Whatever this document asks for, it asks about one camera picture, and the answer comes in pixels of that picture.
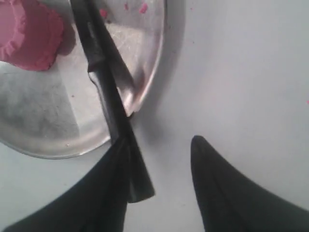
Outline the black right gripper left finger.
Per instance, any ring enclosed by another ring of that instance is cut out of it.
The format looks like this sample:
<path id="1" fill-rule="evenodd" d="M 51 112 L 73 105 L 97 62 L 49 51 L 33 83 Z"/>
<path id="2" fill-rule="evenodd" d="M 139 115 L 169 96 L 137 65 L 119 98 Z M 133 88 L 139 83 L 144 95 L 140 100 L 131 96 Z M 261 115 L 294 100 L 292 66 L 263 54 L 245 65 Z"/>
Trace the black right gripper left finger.
<path id="1" fill-rule="evenodd" d="M 122 232 L 129 196 L 127 141 L 117 139 L 72 188 L 6 232 Z"/>

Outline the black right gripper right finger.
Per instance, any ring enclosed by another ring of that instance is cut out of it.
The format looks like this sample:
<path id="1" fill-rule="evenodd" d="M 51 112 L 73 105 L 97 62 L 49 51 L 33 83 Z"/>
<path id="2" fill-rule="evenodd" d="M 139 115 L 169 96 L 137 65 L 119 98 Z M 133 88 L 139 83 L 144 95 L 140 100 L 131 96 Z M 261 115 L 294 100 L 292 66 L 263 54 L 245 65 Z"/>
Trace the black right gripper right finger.
<path id="1" fill-rule="evenodd" d="M 307 232 L 309 212 L 239 172 L 202 136 L 191 141 L 191 173 L 207 232 Z"/>

